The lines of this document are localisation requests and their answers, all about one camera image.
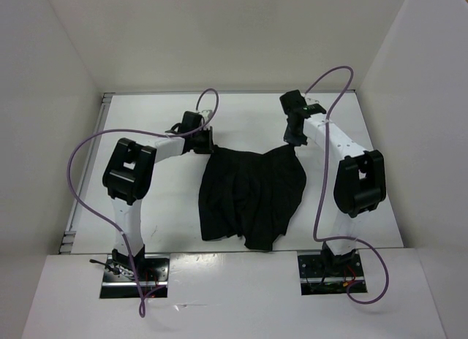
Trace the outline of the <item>black pleated skirt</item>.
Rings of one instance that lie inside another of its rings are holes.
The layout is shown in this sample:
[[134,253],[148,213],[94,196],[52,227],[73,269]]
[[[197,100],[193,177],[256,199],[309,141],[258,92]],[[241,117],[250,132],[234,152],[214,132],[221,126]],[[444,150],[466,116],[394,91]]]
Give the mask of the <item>black pleated skirt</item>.
[[246,248],[272,251],[303,199],[306,172],[295,148],[266,153],[216,146],[198,194],[201,238],[244,237]]

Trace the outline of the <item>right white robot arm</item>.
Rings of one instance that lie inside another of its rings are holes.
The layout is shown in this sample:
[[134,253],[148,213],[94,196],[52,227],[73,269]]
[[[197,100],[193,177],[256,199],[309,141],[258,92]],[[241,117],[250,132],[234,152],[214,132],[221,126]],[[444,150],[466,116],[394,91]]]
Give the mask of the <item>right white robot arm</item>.
[[[284,140],[306,145],[312,140],[325,151],[319,205],[313,238],[322,243],[320,266],[338,275],[352,260],[358,242],[358,226],[386,198],[385,165],[378,150],[368,151],[346,135],[325,114],[288,115]],[[319,237],[318,226],[325,203],[330,161],[337,163],[333,199],[338,212],[331,236]]]

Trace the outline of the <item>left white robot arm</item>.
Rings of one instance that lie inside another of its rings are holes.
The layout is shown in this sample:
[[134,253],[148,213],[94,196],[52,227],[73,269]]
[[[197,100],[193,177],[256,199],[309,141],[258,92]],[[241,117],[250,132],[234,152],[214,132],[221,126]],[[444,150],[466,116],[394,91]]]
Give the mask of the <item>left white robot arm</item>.
[[190,151],[208,154],[213,149],[211,127],[187,137],[164,137],[150,145],[127,138],[117,142],[102,182],[111,198],[117,226],[112,260],[129,280],[141,278],[146,271],[141,210],[143,198],[150,189],[155,164]]

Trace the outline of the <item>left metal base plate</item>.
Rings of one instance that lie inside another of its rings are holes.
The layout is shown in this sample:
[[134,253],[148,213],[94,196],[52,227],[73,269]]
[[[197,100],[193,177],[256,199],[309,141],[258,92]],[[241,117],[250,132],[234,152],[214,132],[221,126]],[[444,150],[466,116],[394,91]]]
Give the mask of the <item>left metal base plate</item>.
[[[139,293],[133,273],[115,264],[107,255],[104,267],[100,299],[138,298]],[[146,254],[146,259],[137,266],[138,279],[143,295],[148,298],[166,298],[168,292],[170,256]]]

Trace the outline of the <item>metal base plate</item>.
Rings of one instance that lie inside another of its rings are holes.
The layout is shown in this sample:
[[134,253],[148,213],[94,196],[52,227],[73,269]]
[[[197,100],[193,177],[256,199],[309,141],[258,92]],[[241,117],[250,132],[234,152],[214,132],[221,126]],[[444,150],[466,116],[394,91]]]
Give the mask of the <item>metal base plate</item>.
[[343,265],[326,268],[319,251],[298,254],[298,271],[302,296],[367,293],[367,287],[359,254],[354,254]]
[[[100,299],[138,298],[139,293],[133,273],[115,264],[107,255],[104,267]],[[146,259],[137,266],[138,279],[143,295],[148,298],[166,298],[168,292],[170,256],[146,254]]]

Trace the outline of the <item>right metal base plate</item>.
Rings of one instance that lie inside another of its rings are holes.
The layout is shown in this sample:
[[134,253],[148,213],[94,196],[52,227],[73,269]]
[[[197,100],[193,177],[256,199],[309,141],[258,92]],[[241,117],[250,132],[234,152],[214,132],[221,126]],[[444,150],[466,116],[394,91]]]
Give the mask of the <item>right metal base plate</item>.
[[326,268],[319,251],[298,254],[298,271],[302,296],[367,293],[367,287],[359,254],[354,254],[343,265]]

